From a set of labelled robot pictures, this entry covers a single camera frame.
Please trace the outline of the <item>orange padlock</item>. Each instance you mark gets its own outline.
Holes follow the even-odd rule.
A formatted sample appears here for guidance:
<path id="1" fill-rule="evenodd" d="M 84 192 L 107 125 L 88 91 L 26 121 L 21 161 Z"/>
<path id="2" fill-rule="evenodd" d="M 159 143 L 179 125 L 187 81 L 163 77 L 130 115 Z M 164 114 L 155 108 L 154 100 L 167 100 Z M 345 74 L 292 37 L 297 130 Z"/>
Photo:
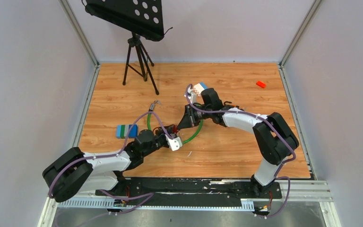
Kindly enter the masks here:
<path id="1" fill-rule="evenodd" d="M 233 103 L 232 102 L 229 102 L 229 101 L 224 101 L 224 107 L 225 108 L 234 108 L 235 106 L 233 105 Z"/>

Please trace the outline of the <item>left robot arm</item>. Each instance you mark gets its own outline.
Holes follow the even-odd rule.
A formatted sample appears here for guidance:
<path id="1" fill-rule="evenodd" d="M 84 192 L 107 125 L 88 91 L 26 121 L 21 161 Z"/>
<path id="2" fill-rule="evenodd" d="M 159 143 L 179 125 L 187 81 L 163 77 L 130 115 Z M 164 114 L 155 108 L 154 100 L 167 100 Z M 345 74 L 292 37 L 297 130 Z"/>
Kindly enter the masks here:
<path id="1" fill-rule="evenodd" d="M 183 146 L 175 125 L 157 131 L 142 130 L 123 150 L 106 153 L 82 152 L 70 148 L 43 170 L 49 187 L 48 195 L 56 202 L 64 202 L 79 192 L 109 190 L 114 195 L 125 192 L 122 173 L 137 168 L 144 158 L 161 149 L 176 151 Z"/>

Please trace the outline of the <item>green cable lock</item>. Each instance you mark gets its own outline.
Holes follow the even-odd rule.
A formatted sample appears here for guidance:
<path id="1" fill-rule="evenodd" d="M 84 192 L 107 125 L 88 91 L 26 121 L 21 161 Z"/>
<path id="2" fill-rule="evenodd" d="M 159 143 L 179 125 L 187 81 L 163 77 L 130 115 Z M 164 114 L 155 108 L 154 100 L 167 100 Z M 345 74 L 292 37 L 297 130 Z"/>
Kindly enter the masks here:
<path id="1" fill-rule="evenodd" d="M 153 111 L 154 111 L 154 108 L 155 108 L 155 106 L 153 106 L 153 105 L 152 105 L 152 103 L 151 103 L 148 111 L 149 111 L 149 112 L 153 112 Z M 149 114 L 147 115 L 147 128 L 148 128 L 149 130 L 152 130 L 152 129 L 151 129 L 151 125 L 150 125 L 150 119 L 151 119 L 151 114 L 149 113 Z M 198 125 L 197 130 L 195 131 L 195 133 L 194 133 L 193 135 L 191 135 L 188 139 L 186 139 L 185 141 L 183 141 L 183 144 L 189 143 L 189 142 L 190 142 L 190 141 L 192 141 L 192 140 L 193 140 L 196 136 L 198 136 L 199 132 L 200 132 L 200 131 L 201 131 L 201 129 L 202 129 L 203 123 L 204 123 L 204 121 L 203 121 L 203 120 L 201 120 L 201 121 L 200 121 L 200 123 L 199 123 L 199 125 Z"/>

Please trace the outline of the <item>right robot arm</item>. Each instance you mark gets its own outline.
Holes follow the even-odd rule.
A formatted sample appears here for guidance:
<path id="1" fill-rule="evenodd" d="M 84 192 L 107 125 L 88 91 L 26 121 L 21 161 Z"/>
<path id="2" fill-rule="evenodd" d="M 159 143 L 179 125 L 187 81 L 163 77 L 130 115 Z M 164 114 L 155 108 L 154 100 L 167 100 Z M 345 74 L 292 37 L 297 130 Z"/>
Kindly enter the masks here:
<path id="1" fill-rule="evenodd" d="M 279 113 L 270 115 L 253 114 L 222 102 L 213 88 L 201 92 L 203 104 L 197 103 L 197 94 L 189 84 L 184 92 L 188 101 L 184 116 L 177 129 L 193 128 L 205 119 L 223 127 L 237 128 L 255 136 L 262 161 L 252 176 L 251 191 L 256 197 L 264 197 L 270 191 L 272 183 L 282 166 L 295 159 L 295 149 L 299 141 L 284 118 Z"/>

